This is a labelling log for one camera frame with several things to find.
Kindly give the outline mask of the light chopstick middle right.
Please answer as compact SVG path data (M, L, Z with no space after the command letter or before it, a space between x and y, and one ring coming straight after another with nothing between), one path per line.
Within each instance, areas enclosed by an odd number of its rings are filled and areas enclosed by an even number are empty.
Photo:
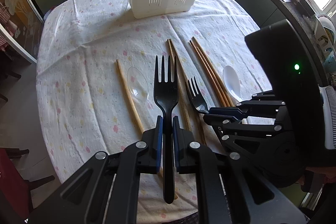
M205 132L201 123L201 118L198 112L195 110L194 105L190 101L190 89L187 84L187 75L183 68L183 64L175 49L174 43L171 39L167 40L170 54L173 57L176 57L176 61L174 62L177 65L178 72L178 92L179 92L179 104L181 106L183 118L185 119L185 125L188 131L194 129L196 133L199 135L199 140L202 144L207 145Z

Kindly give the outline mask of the large black plastic fork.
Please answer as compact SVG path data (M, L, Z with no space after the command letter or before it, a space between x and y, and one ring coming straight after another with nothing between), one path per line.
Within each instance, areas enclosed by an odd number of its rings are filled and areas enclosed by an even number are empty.
M171 204L175 197L172 112L178 103L178 77L177 67L170 57L167 60L162 56L161 66L155 60L154 101L163 116L163 198Z

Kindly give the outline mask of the brown chopstick left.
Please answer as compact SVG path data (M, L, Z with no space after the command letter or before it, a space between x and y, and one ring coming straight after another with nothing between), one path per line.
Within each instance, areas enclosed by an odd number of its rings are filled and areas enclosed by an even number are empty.
M222 96L222 93L221 91L219 90L218 86L217 86L217 83L215 82L214 78L213 78L213 75L212 73L210 72L210 69L207 65L207 62L205 61L205 58L203 57L202 53L200 52L200 50L194 45L194 43L192 41L190 41L190 44L191 46L193 47L195 53L197 54L198 56L198 59L200 60L200 63L201 63L201 66L212 86L212 89L214 91L214 93L216 94L217 96L217 99L219 100L220 104L221 104L221 107L226 107L226 102L224 100L224 97Z

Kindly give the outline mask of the glass sliding door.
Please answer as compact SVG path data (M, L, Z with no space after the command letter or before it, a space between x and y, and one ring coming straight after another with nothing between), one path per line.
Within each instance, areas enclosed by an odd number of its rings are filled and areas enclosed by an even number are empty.
M44 20L31 0L1 0L1 51L37 63Z

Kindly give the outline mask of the white plastic spoon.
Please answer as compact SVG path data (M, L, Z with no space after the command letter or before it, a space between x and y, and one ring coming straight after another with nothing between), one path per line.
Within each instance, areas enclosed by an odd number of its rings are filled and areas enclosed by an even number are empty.
M243 99L241 98L240 81L233 67L226 65L223 68L223 81L234 105L242 102Z

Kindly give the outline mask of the light chopstick middle left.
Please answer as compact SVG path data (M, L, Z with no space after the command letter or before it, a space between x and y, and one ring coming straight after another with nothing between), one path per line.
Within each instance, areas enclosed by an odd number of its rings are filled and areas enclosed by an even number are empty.
M182 91L182 85L179 80L179 73L178 73L178 62L177 62L177 56L174 54L173 47L172 47L172 42L170 39L167 40L170 54L174 58L174 66L177 69L177 79L178 79L178 92L179 92L179 105L182 111L182 115L185 121L185 126L188 131L191 131L191 123L190 123L190 117L189 117L189 112L187 110L187 106L185 103L185 100L183 98L183 91Z

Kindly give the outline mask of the small black plastic fork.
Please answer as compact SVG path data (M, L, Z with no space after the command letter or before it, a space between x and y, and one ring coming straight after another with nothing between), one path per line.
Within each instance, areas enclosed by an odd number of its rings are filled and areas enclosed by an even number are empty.
M209 109L205 98L203 97L196 78L191 78L185 82L187 96L193 109L200 114L209 114Z

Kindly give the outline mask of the clear plastic spoon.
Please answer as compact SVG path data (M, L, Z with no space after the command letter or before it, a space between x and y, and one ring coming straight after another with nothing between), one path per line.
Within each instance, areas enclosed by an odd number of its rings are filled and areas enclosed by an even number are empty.
M144 75L136 67L130 67L127 70L127 85L133 99L141 102L148 101L148 83Z

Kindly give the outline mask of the dark red wooden chair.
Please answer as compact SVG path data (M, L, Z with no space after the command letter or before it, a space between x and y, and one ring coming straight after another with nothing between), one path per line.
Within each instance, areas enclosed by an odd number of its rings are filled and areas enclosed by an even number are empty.
M1 223L27 223L34 210L31 191L55 180L53 175L25 180L12 160L28 153L27 149L1 148Z

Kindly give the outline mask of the floral white tablecloth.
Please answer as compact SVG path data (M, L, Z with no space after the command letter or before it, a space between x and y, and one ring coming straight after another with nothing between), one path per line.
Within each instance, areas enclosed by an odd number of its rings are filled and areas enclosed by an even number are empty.
M234 0L195 0L187 12L136 19L129 0L68 0L46 19L37 63L42 133L52 165L65 182L96 152L121 152L141 137L126 102L120 76L130 67L148 89L137 104L145 128L161 110L153 99L154 64L169 55L171 39L188 77L195 77L210 106L214 93L189 45L196 38L219 74L238 74L241 94L271 84L245 44L257 24Z

